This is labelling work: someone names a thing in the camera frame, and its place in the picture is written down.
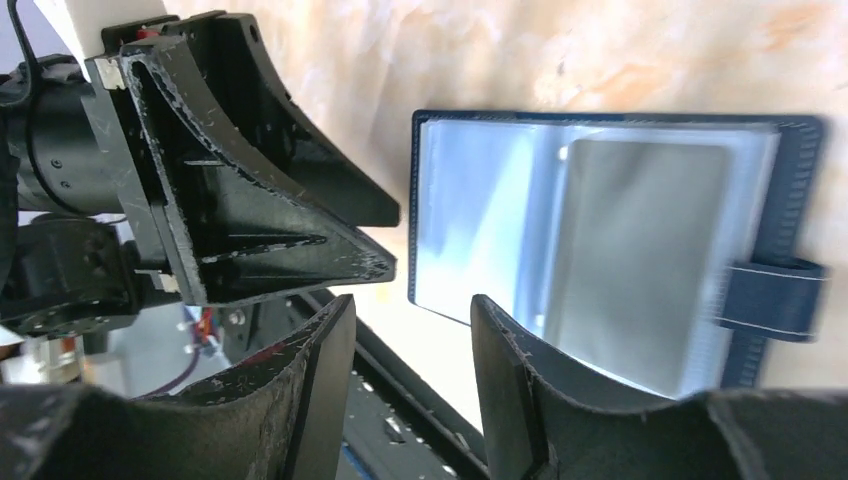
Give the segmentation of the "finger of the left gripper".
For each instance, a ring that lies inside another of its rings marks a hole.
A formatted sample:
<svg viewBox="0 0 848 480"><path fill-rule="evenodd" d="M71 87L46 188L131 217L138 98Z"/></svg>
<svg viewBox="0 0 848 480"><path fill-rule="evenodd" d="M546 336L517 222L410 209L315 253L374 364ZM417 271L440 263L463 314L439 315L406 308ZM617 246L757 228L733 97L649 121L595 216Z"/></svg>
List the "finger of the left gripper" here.
<svg viewBox="0 0 848 480"><path fill-rule="evenodd" d="M357 227L396 227L400 206L313 124L284 86L251 14L211 11L169 22L241 135L322 205Z"/></svg>

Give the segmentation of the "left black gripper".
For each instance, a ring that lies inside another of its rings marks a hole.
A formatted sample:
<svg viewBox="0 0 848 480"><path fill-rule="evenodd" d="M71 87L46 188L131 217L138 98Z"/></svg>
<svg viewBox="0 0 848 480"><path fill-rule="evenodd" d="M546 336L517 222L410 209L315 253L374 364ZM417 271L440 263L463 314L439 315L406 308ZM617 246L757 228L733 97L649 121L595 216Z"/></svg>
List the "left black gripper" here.
<svg viewBox="0 0 848 480"><path fill-rule="evenodd" d="M66 336L145 308L388 282L396 260L238 131L183 36L119 54L126 86L36 57L1 79L1 323Z"/></svg>

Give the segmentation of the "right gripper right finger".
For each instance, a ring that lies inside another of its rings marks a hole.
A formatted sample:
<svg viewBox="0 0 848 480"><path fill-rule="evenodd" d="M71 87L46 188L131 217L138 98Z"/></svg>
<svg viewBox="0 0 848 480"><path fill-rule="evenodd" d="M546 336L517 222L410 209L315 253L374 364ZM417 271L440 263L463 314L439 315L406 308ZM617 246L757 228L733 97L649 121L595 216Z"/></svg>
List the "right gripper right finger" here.
<svg viewBox="0 0 848 480"><path fill-rule="evenodd" d="M470 306L494 479L843 479L842 390L721 389L667 400L530 334L485 295Z"/></svg>

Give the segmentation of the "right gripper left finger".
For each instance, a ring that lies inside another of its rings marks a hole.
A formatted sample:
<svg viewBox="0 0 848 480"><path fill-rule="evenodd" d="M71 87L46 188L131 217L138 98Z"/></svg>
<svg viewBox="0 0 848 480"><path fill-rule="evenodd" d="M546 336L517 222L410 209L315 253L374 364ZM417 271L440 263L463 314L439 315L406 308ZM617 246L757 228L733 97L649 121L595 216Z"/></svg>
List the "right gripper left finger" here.
<svg viewBox="0 0 848 480"><path fill-rule="evenodd" d="M332 479L355 350L351 295L173 396L1 389L5 479Z"/></svg>

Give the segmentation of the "dark blue leather card holder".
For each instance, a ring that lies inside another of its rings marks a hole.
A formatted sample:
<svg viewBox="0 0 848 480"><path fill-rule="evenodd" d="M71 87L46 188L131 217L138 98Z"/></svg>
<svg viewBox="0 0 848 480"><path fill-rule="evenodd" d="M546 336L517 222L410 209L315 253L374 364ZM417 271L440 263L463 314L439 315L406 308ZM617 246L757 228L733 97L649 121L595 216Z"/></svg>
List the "dark blue leather card holder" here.
<svg viewBox="0 0 848 480"><path fill-rule="evenodd" d="M826 269L796 239L813 115L419 110L409 300L482 294L580 401L630 409L750 388L806 343Z"/></svg>

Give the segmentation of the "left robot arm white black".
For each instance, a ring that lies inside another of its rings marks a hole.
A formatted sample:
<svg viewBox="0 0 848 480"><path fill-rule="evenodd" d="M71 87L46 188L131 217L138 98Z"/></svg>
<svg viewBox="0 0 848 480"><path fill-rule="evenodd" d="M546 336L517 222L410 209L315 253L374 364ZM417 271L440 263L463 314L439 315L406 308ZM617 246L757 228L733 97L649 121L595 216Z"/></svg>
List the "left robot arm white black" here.
<svg viewBox="0 0 848 480"><path fill-rule="evenodd" d="M67 46L1 79L1 323L117 329L183 301L242 306L391 281L367 236L398 203L294 103L254 16L42 1Z"/></svg>

